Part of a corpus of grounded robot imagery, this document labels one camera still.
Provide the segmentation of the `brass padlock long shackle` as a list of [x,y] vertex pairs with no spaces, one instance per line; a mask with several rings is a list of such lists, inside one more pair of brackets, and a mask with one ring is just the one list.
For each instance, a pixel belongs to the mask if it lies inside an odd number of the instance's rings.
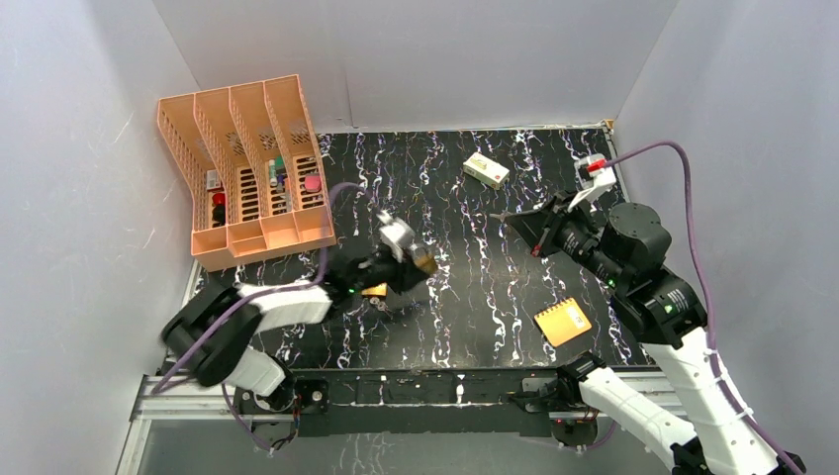
[[373,287],[364,289],[361,295],[366,298],[384,299],[388,294],[388,285],[386,283],[378,284]]

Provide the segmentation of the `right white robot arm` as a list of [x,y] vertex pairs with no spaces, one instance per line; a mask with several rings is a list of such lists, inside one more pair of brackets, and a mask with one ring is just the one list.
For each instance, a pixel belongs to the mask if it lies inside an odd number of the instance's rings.
[[612,308],[655,360],[683,408],[676,416],[586,353],[558,369],[559,401],[611,417],[674,474],[802,474],[794,453],[770,445],[708,344],[710,318],[693,287],[665,266],[671,236],[650,207],[621,203],[598,226],[586,204],[554,195],[543,207],[504,214],[537,257],[557,252],[610,289]]

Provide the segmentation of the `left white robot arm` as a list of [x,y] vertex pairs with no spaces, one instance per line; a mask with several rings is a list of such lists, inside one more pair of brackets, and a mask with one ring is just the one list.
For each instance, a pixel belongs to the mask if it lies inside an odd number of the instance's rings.
[[161,331],[161,341],[177,359],[154,390],[172,387],[172,377],[184,369],[202,387],[232,385],[257,396],[268,410],[283,412],[295,400],[294,375],[282,359],[252,348],[256,335],[320,325],[368,288],[384,284],[404,293],[437,270],[435,257],[423,246],[380,244],[357,257],[323,250],[313,280],[280,286],[207,285]]

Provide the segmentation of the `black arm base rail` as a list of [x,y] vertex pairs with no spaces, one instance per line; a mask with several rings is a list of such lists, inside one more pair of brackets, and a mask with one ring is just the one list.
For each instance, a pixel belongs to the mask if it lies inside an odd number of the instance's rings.
[[297,402],[272,411],[251,392],[233,386],[202,388],[183,383],[160,394],[157,378],[141,385],[132,416],[140,421],[213,421],[239,414],[248,428],[273,442],[290,423],[302,437],[365,432],[514,433],[552,437],[566,445],[588,445],[603,436],[607,418],[629,429],[633,417],[642,428],[679,428],[688,414],[665,375],[651,367],[618,367],[620,381],[637,392],[627,403],[615,397],[577,403],[553,393],[553,369],[478,368],[471,370],[301,369]]

